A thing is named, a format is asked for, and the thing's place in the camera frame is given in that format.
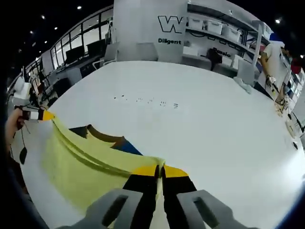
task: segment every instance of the computer monitor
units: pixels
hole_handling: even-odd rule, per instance
[[[76,47],[66,52],[67,59],[65,63],[72,63],[85,55],[83,46]]]
[[[93,42],[87,45],[89,56],[104,56],[106,52],[106,42],[105,39]]]

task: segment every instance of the table surface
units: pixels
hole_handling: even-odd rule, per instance
[[[218,73],[163,62],[114,62],[77,82],[50,111],[67,128],[92,124],[125,136],[144,155],[164,158],[248,227],[275,228],[302,188],[303,147],[298,138],[299,150],[293,148],[273,101],[256,90],[247,94]],[[71,225],[82,215],[41,169],[51,122],[28,128],[21,169],[29,194],[50,228]],[[17,133],[15,158],[22,146]],[[168,228],[164,213],[154,219],[151,228]]]

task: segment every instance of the storage bin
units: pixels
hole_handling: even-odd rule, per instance
[[[225,64],[225,65],[227,65],[227,66],[231,66],[231,64],[232,64],[232,59],[223,56],[223,63],[222,63],[222,64]]]
[[[207,52],[208,52],[208,48],[207,47],[201,47],[198,50],[198,56],[206,56]]]
[[[203,20],[189,17],[189,27],[196,30],[202,30]]]
[[[242,34],[241,32],[233,28],[230,28],[227,25],[223,27],[222,35],[232,41],[239,42],[239,38],[241,34]]]
[[[255,20],[255,21],[252,21],[252,24],[253,26],[258,30],[258,25],[261,24],[262,25],[262,28],[263,28],[263,36],[265,38],[267,38],[268,40],[270,39],[270,35],[272,32],[271,28],[264,22],[262,21],[258,21],[258,20]]]
[[[198,56],[198,50],[192,47],[183,47],[183,54],[191,55],[191,56]]]
[[[239,62],[239,60],[244,60],[244,59],[243,59],[243,57],[241,57],[239,55],[234,55],[231,67],[235,68],[235,69],[238,69],[238,62]]]
[[[206,21],[206,30],[217,34],[221,34],[222,29],[223,29],[223,24],[221,24],[220,22],[213,20]]]

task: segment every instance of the white chair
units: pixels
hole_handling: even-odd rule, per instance
[[[117,54],[118,54],[118,48],[119,48],[119,42],[113,43],[113,44],[108,44],[106,47],[106,52],[104,58],[93,62],[92,65],[97,70],[98,68],[96,67],[96,64],[103,62],[103,65],[106,65],[108,63],[117,61]]]
[[[239,60],[237,78],[242,79],[244,84],[253,87],[255,84],[255,70],[252,64],[245,60]]]

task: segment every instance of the letter w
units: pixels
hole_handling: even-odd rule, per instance
[[[158,19],[163,32],[171,32],[172,30],[175,33],[183,32],[183,27],[180,25],[183,17],[179,20],[177,16],[170,16],[169,19],[166,16],[158,16]]]

